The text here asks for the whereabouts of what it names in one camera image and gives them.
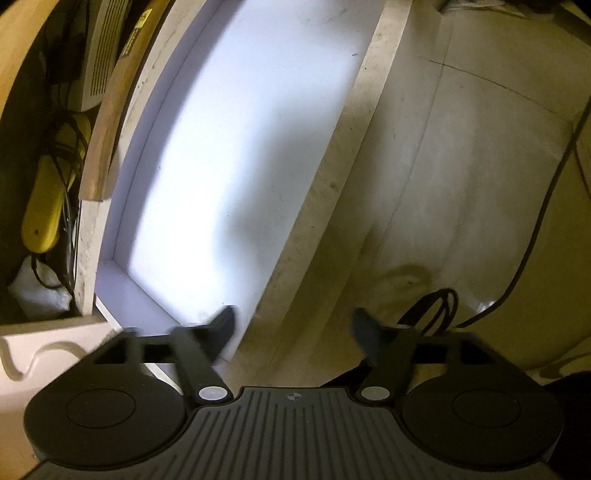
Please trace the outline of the white open drawer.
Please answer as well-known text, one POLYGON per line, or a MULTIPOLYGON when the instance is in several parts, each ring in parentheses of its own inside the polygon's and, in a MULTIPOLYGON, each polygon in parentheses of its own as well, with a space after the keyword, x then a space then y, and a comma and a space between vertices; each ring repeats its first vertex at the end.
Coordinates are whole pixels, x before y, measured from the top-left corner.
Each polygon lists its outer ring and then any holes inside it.
POLYGON ((81 209, 80 317, 1 331, 1 388, 47 384, 116 331, 238 327, 219 368, 263 381, 342 197, 407 1, 181 1, 133 92, 103 201, 81 209))

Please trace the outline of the yellow tool under desk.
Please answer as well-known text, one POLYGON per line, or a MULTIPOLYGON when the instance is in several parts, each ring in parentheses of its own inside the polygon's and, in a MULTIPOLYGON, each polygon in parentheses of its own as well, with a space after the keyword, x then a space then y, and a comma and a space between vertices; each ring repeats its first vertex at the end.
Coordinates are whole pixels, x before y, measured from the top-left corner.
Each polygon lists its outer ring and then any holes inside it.
POLYGON ((81 172, 90 135, 89 118, 74 113, 43 147, 21 224, 22 241, 30 252, 43 254, 57 243, 67 194, 81 172))

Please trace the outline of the white vented router box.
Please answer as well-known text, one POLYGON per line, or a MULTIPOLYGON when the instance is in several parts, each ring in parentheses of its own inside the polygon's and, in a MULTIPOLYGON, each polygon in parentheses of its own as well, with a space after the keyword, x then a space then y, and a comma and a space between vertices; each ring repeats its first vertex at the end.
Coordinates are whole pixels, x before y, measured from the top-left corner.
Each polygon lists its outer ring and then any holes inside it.
POLYGON ((131 2, 104 0, 89 2, 89 29, 81 75, 73 83, 69 108, 84 112, 98 105, 114 69, 124 22, 131 2))

